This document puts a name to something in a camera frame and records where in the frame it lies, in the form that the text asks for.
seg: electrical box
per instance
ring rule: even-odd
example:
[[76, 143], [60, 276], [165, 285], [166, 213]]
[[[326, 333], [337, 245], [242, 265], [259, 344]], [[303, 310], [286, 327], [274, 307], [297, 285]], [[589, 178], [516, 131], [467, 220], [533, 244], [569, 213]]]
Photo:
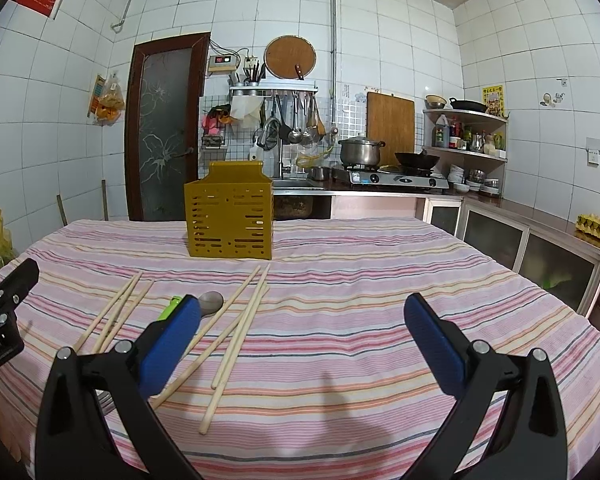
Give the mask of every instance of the electrical box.
[[209, 56], [209, 72], [235, 72], [238, 69], [238, 57], [235, 54]]

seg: wooden chopstick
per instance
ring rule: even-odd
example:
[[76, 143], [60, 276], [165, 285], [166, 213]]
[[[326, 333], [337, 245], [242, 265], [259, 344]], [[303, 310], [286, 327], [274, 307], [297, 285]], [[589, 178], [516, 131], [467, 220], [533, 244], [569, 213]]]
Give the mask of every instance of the wooden chopstick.
[[222, 314], [224, 314], [229, 309], [229, 307], [232, 306], [232, 304], [234, 304], [235, 300], [237, 300], [238, 297], [242, 294], [243, 290], [247, 288], [247, 285], [251, 283], [251, 280], [258, 273], [259, 270], [260, 266], [257, 266], [255, 269], [253, 269], [253, 272], [247, 277], [246, 280], [244, 280], [242, 285], [238, 287], [238, 290], [236, 290], [234, 294], [222, 304], [220, 310], [218, 310], [214, 314], [214, 316], [209, 320], [208, 323], [206, 323], [200, 330], [198, 330], [198, 333], [194, 336], [194, 338], [191, 340], [191, 343], [189, 343], [189, 346], [187, 346], [187, 349], [184, 351], [183, 357], [186, 356], [189, 352], [191, 352], [193, 347], [200, 342], [200, 340], [205, 336], [205, 334], [209, 332], [211, 327], [215, 325], [216, 321], [220, 319], [220, 316], [222, 316]]
[[131, 293], [134, 291], [134, 288], [136, 287], [136, 283], [138, 282], [138, 280], [140, 280], [141, 276], [142, 276], [142, 272], [138, 272], [134, 276], [133, 280], [129, 284], [128, 289], [126, 290], [126, 292], [120, 299], [120, 304], [111, 309], [111, 314], [109, 316], [109, 320], [107, 321], [107, 324], [104, 326], [104, 328], [102, 329], [102, 332], [100, 332], [100, 335], [96, 339], [96, 344], [93, 346], [91, 353], [97, 354], [102, 351], [102, 344], [104, 343], [104, 340], [107, 338], [107, 335], [109, 334], [109, 330], [111, 330], [111, 326], [113, 325], [116, 318], [120, 314], [120, 310], [122, 310], [122, 307], [125, 306], [126, 300], [128, 300], [129, 296], [131, 296]]
[[113, 298], [109, 300], [109, 303], [106, 304], [106, 306], [100, 311], [96, 318], [93, 321], [91, 321], [91, 324], [87, 327], [87, 330], [84, 331], [84, 333], [80, 336], [80, 338], [74, 345], [74, 351], [76, 353], [78, 353], [78, 350], [82, 348], [82, 345], [84, 345], [84, 342], [87, 341], [87, 339], [91, 335], [91, 332], [93, 332], [93, 330], [97, 327], [98, 323], [102, 321], [102, 318], [107, 315], [107, 312], [111, 309], [112, 306], [114, 306], [116, 301], [120, 299], [120, 296], [122, 296], [125, 293], [125, 291], [129, 288], [129, 285], [131, 285], [134, 279], [135, 276], [131, 277], [131, 279], [129, 279], [129, 281], [126, 282], [125, 285], [123, 285], [122, 288], [120, 288], [120, 290], [115, 293]]
[[214, 391], [213, 397], [211, 397], [211, 402], [206, 407], [205, 415], [202, 418], [202, 422], [200, 422], [200, 428], [198, 429], [198, 432], [200, 434], [206, 434], [206, 432], [209, 429], [209, 426], [211, 425], [211, 421], [214, 418], [214, 413], [216, 412], [216, 409], [218, 408], [218, 404], [220, 403], [220, 398], [222, 397], [222, 393], [224, 393], [224, 388], [226, 387], [226, 384], [229, 381], [229, 376], [231, 375], [231, 371], [234, 369], [235, 362], [238, 359], [238, 354], [240, 353], [240, 348], [242, 348], [242, 343], [244, 343], [244, 339], [247, 335], [247, 332], [249, 331], [251, 322], [253, 321], [253, 318], [256, 315], [258, 307], [260, 306], [260, 302], [262, 301], [262, 298], [263, 298], [264, 294], [266, 293], [266, 290], [264, 290], [264, 292], [261, 294], [260, 293], [261, 288], [262, 287], [258, 288], [258, 290], [257, 290], [257, 296], [256, 296], [256, 299], [255, 299], [251, 309], [245, 310], [244, 319], [242, 320], [244, 322], [243, 330], [241, 332], [236, 332], [236, 335], [234, 336], [234, 338], [232, 338], [232, 343], [235, 342], [234, 350], [233, 350], [232, 354], [229, 356], [229, 359], [227, 361], [226, 367], [224, 368], [224, 372], [222, 373], [222, 377], [220, 379], [218, 387]]
[[[260, 279], [258, 280], [258, 284], [256, 285], [255, 290], [253, 291], [253, 294], [251, 295], [251, 299], [249, 300], [249, 303], [247, 304], [247, 307], [244, 309], [245, 312], [248, 312], [250, 309], [253, 308], [253, 305], [256, 301], [256, 298], [258, 297], [258, 293], [260, 291], [260, 289], [262, 288], [262, 284], [264, 283], [264, 280], [267, 277], [267, 273], [269, 272], [269, 267], [271, 266], [271, 264], [269, 264], [267, 266], [266, 269], [264, 269], [264, 272], [262, 273], [262, 275], [260, 276]], [[244, 328], [244, 324], [246, 322], [246, 317], [243, 317], [240, 320], [240, 324], [238, 325], [238, 329], [236, 330], [236, 335], [239, 335], [243, 328]], [[224, 369], [226, 368], [226, 364], [229, 361], [229, 357], [231, 356], [234, 347], [235, 347], [235, 342], [236, 342], [236, 337], [231, 339], [231, 342], [229, 343], [229, 348], [227, 348], [226, 352], [224, 353], [224, 357], [222, 358], [222, 362], [220, 363], [220, 366], [218, 367], [218, 371], [216, 372], [213, 380], [211, 381], [211, 387], [215, 390], [218, 387], [218, 384], [220, 382], [220, 378], [222, 376], [222, 372], [224, 372]]]
[[[260, 291], [260, 298], [262, 298], [267, 291], [269, 290], [269, 287], [266, 286], [265, 288], [263, 288]], [[158, 406], [160, 406], [165, 400], [167, 400], [169, 397], [171, 397], [176, 390], [181, 387], [187, 379], [189, 379], [190, 375], [195, 372], [198, 368], [200, 368], [200, 365], [205, 362], [206, 358], [208, 358], [213, 351], [218, 348], [222, 342], [229, 337], [229, 334], [231, 332], [234, 331], [234, 329], [238, 326], [238, 323], [240, 323], [240, 320], [244, 317], [246, 312], [246, 308], [232, 321], [232, 323], [225, 328], [224, 330], [222, 330], [222, 333], [216, 337], [216, 339], [208, 346], [205, 348], [205, 351], [202, 352], [202, 354], [200, 354], [198, 356], [198, 358], [193, 361], [187, 368], [186, 370], [183, 371], [183, 373], [181, 373], [178, 378], [173, 381], [173, 383], [169, 384], [169, 386], [167, 386], [162, 393], [155, 397], [155, 399], [152, 401], [152, 408], [155, 410]]]
[[107, 338], [104, 340], [104, 343], [102, 344], [102, 351], [103, 352], [107, 351], [107, 348], [109, 347], [110, 343], [118, 335], [118, 332], [120, 331], [120, 329], [122, 328], [122, 326], [124, 325], [124, 323], [126, 322], [126, 320], [129, 319], [129, 316], [131, 316], [131, 313], [136, 308], [136, 306], [138, 306], [138, 304], [142, 300], [144, 300], [144, 297], [149, 292], [149, 289], [151, 288], [151, 286], [154, 283], [155, 283], [155, 280], [149, 281], [149, 283], [147, 284], [147, 286], [143, 290], [140, 291], [140, 293], [134, 299], [133, 303], [129, 306], [129, 308], [127, 310], [125, 310], [125, 313], [120, 317], [120, 319], [118, 320], [118, 322], [116, 323], [116, 325], [113, 327], [113, 330], [109, 333], [109, 335], [107, 336]]

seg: pink striped tablecloth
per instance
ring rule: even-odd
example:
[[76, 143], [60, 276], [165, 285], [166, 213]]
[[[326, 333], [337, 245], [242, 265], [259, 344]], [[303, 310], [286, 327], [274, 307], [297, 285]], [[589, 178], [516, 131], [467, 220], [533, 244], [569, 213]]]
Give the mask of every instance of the pink striped tablecloth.
[[[420, 292], [470, 340], [526, 355], [544, 348], [566, 416], [570, 476], [600, 444], [600, 332], [524, 278], [414, 219], [279, 222], [268, 283], [207, 435], [198, 425], [226, 342], [158, 417], [207, 480], [388, 480], [422, 452], [453, 404], [404, 326]], [[58, 348], [72, 345], [107, 300], [141, 269], [155, 285], [121, 330], [136, 338], [174, 295], [227, 298], [258, 260], [191, 258], [183, 222], [77, 221], [31, 246], [40, 281], [18, 307], [26, 349], [0, 369], [32, 455], [36, 415]], [[0, 279], [14, 263], [0, 271]], [[244, 308], [250, 286], [180, 373]], [[84, 346], [89, 350], [103, 323]], [[477, 460], [502, 406], [496, 396], [464, 464]], [[124, 458], [139, 465], [113, 412]]]

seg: wooden cutting board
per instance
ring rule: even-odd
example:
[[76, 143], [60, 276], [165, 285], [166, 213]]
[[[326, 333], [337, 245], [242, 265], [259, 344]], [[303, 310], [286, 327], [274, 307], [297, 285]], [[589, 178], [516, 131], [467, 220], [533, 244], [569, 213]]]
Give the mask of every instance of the wooden cutting board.
[[408, 99], [369, 92], [366, 94], [366, 136], [384, 140], [381, 166], [396, 166], [396, 152], [413, 153], [415, 103]]

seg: wire basket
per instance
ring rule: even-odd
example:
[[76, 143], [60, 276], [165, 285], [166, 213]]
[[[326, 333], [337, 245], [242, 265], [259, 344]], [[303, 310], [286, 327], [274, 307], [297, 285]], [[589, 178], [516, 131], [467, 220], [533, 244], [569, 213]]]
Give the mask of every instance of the wire basket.
[[261, 161], [211, 162], [184, 199], [190, 256], [271, 259], [272, 181]]

